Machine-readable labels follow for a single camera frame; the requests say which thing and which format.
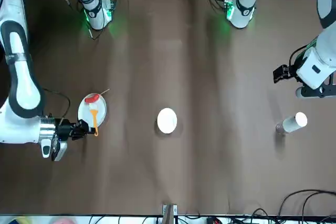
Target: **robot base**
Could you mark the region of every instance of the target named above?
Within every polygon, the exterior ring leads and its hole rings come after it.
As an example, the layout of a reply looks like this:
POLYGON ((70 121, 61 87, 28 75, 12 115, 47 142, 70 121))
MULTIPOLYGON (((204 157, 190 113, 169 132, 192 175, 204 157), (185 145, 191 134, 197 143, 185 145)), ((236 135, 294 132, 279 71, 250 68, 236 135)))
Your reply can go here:
POLYGON ((231 0, 231 3, 227 6, 226 18, 236 28, 245 28, 250 20, 253 18, 255 7, 247 16, 243 16, 241 11, 237 7, 237 0, 231 0))

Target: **yellow spatula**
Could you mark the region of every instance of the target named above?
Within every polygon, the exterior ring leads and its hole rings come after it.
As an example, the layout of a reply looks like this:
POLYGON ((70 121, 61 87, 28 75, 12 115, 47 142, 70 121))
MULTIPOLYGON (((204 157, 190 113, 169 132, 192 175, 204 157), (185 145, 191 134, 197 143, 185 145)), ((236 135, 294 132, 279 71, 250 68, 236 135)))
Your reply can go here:
POLYGON ((93 103, 90 103, 90 112, 93 116, 93 127, 96 128, 96 132, 94 133, 95 136, 98 136, 98 126, 97 126, 97 114, 98 114, 98 110, 97 109, 92 109, 92 105, 95 105, 93 103))

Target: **green led light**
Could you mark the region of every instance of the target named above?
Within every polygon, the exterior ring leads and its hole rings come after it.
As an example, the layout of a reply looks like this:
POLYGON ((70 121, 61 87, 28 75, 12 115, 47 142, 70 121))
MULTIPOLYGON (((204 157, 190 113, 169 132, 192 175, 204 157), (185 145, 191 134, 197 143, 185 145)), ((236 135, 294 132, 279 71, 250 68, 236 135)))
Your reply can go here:
POLYGON ((252 9, 250 20, 253 18, 254 11, 255 11, 255 8, 252 9))
POLYGON ((226 12, 226 18, 227 20, 231 20, 233 16, 233 12, 235 11, 235 7, 232 5, 229 7, 229 9, 226 12))
POLYGON ((88 15, 86 14, 85 10, 84 10, 84 13, 85 13, 85 16, 86 16, 86 21, 89 22, 89 17, 88 17, 88 15))

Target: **white plate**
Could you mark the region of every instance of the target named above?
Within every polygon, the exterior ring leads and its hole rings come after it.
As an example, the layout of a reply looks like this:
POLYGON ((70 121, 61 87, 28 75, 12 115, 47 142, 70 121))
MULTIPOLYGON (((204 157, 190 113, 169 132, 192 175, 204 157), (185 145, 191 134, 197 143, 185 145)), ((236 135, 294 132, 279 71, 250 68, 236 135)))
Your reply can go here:
MULTIPOLYGON (((85 122, 88 123, 89 127, 91 128, 94 127, 93 126, 93 116, 90 112, 89 105, 85 102, 85 98, 90 97, 94 94, 95 93, 88 94, 86 97, 84 97, 82 102, 79 104, 79 108, 78 108, 78 120, 83 119, 85 122)), ((106 116, 106 110, 107 110, 106 101, 104 97, 99 95, 99 99, 96 102, 94 102, 94 104, 96 104, 98 108, 97 126, 99 127, 104 121, 105 116, 106 116)))

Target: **brown table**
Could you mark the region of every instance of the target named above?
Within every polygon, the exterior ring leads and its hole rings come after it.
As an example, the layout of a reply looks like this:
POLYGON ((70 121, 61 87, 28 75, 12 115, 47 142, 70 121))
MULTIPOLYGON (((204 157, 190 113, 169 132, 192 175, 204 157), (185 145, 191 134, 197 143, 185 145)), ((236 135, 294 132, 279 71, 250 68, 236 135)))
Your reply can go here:
MULTIPOLYGON (((35 145, 1 145, 1 213, 160 214, 161 203, 173 202, 181 214, 259 206, 276 214, 295 190, 336 189, 335 99, 299 100, 294 80, 272 80, 320 33, 315 0, 258 0, 243 30, 207 0, 118 0, 96 41, 64 0, 27 6, 41 85, 71 98, 72 121, 86 94, 110 88, 108 116, 99 137, 69 143, 59 163, 35 145), (170 137, 154 130, 165 106, 179 122, 170 137), (298 111, 308 126, 275 143, 276 123, 298 111)), ((47 98, 45 111, 60 116, 67 102, 47 98)), ((293 197, 283 213, 299 214, 303 199, 293 197)), ((334 206, 316 196, 306 213, 334 206)))

